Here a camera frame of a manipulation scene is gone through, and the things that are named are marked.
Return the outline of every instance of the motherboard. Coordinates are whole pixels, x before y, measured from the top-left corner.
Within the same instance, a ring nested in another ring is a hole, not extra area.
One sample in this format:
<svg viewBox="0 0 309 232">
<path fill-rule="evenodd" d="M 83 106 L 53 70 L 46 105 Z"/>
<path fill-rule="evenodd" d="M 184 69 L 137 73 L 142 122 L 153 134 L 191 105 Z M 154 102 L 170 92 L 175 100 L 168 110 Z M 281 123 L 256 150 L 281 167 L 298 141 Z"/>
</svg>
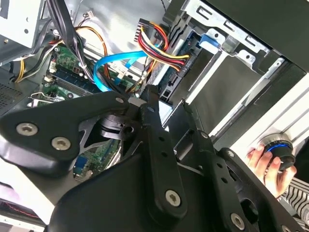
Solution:
<svg viewBox="0 0 309 232">
<path fill-rule="evenodd" d="M 117 80 L 118 73 L 110 69 L 111 79 Z M 135 83 L 130 77 L 118 80 L 124 89 Z M 76 57 L 64 46 L 58 46 L 51 56 L 49 69 L 38 92 L 33 93 L 29 106 L 40 107 L 54 102 L 100 93 L 95 84 L 90 82 Z M 109 139 L 102 146 L 94 147 L 79 155 L 73 168 L 74 178 L 86 181 L 115 164 L 119 155 L 120 142 Z"/>
</svg>

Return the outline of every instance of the silver screw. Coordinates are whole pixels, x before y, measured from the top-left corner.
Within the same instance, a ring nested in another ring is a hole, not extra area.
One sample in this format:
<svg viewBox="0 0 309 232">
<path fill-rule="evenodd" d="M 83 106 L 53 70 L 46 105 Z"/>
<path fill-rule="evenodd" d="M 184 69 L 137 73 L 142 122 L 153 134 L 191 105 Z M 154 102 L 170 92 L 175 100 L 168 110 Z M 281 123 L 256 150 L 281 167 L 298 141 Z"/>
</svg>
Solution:
<svg viewBox="0 0 309 232">
<path fill-rule="evenodd" d="M 124 103 L 124 100 L 122 100 L 121 98 L 116 98 L 116 101 L 118 101 L 119 103 Z"/>
<path fill-rule="evenodd" d="M 245 223 L 243 222 L 243 220 L 238 214 L 232 213 L 231 220 L 232 220 L 232 223 L 241 231 L 245 229 Z"/>
<path fill-rule="evenodd" d="M 229 155 L 230 157 L 234 157 L 234 153 L 233 153 L 233 152 L 228 151 L 227 153 L 228 153 L 228 155 Z"/>
<path fill-rule="evenodd" d="M 205 133 L 205 132 L 201 132 L 201 135 L 205 138 L 205 139 L 208 139 L 208 135 Z"/>
<path fill-rule="evenodd" d="M 180 196 L 173 190 L 167 190 L 165 193 L 165 198 L 174 207 L 178 207 L 181 203 Z"/>
<path fill-rule="evenodd" d="M 38 132 L 38 127 L 32 123 L 20 123 L 16 127 L 16 131 L 24 136 L 33 136 Z"/>
<path fill-rule="evenodd" d="M 151 111 L 151 112 L 154 112 L 154 111 L 155 111 L 155 110 L 154 110 L 152 107 L 150 107 L 150 106 L 148 106 L 147 109 L 148 109 L 149 111 Z"/>
<path fill-rule="evenodd" d="M 66 151 L 71 147 L 71 142 L 65 137 L 56 137 L 52 140 L 52 146 L 59 151 Z"/>
<path fill-rule="evenodd" d="M 287 228 L 286 226 L 282 225 L 282 230 L 283 232 L 291 232 L 289 228 Z"/>
</svg>

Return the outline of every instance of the finger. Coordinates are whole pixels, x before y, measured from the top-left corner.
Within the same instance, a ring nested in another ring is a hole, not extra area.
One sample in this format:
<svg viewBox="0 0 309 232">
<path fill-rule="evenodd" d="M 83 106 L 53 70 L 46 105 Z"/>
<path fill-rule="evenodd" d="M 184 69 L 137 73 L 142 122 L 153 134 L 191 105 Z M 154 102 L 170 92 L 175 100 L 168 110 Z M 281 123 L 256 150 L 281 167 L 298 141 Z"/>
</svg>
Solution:
<svg viewBox="0 0 309 232">
<path fill-rule="evenodd" d="M 257 163 L 257 166 L 255 168 L 255 175 L 260 178 L 263 179 L 265 171 L 267 169 L 267 166 L 270 162 L 272 158 L 272 154 L 271 152 L 266 152 L 259 160 L 259 162 Z"/>
<path fill-rule="evenodd" d="M 268 172 L 265 176 L 265 186 L 266 188 L 277 185 L 277 175 L 280 168 L 281 160 L 279 157 L 274 158 L 272 163 L 270 164 L 268 168 Z"/>
<path fill-rule="evenodd" d="M 287 168 L 280 174 L 280 177 L 278 179 L 278 187 L 281 192 L 280 195 L 282 195 L 288 188 L 296 172 L 297 172 L 296 167 L 292 166 L 290 168 Z"/>
<path fill-rule="evenodd" d="M 255 151 L 255 150 L 251 151 L 250 153 L 248 153 L 248 154 L 246 155 L 246 157 L 245 157 L 245 159 L 244 159 L 244 162 L 245 162 L 246 165 L 249 164 L 249 162 L 250 162 L 250 160 L 251 160 L 251 158 L 252 158 L 252 155 L 253 155 L 254 151 Z"/>
<path fill-rule="evenodd" d="M 251 170 L 254 170 L 257 166 L 257 163 L 259 162 L 262 154 L 264 151 L 264 146 L 259 145 L 257 149 L 253 152 L 252 157 L 248 163 L 248 167 L 251 168 Z"/>
</svg>

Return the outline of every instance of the black knob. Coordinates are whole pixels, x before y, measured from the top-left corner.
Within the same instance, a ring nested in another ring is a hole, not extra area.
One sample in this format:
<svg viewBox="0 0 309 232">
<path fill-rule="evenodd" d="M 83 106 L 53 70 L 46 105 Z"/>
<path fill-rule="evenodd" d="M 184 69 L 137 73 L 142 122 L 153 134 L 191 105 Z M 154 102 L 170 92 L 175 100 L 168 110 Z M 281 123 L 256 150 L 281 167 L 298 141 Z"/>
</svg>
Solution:
<svg viewBox="0 0 309 232">
<path fill-rule="evenodd" d="M 275 157 L 279 157 L 281 159 L 281 165 L 279 168 L 280 171 L 292 167 L 295 163 L 295 157 L 292 155 L 291 148 L 285 144 L 274 146 L 268 151 L 272 153 L 273 159 Z"/>
<path fill-rule="evenodd" d="M 292 154 L 293 144 L 287 135 L 271 134 L 263 138 L 260 144 L 265 146 L 264 152 L 270 151 L 272 153 L 273 159 L 275 157 L 281 159 L 280 171 L 293 166 L 295 163 L 295 157 Z"/>
</svg>

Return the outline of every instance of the hand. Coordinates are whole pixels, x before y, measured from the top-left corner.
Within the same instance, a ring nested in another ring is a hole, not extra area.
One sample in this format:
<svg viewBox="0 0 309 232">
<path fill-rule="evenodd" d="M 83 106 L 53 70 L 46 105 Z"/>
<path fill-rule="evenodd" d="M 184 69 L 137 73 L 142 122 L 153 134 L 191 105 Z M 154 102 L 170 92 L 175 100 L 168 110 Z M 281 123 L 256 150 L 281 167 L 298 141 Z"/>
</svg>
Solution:
<svg viewBox="0 0 309 232">
<path fill-rule="evenodd" d="M 278 173 L 281 160 L 275 157 L 268 167 L 268 172 L 265 174 L 267 166 L 271 161 L 271 152 L 263 154 L 264 147 L 259 145 L 256 150 L 251 151 L 245 158 L 245 164 L 253 171 L 257 178 L 265 185 L 265 187 L 274 195 L 275 198 L 280 197 L 296 174 L 296 167 L 292 166 L 282 173 Z"/>
</svg>

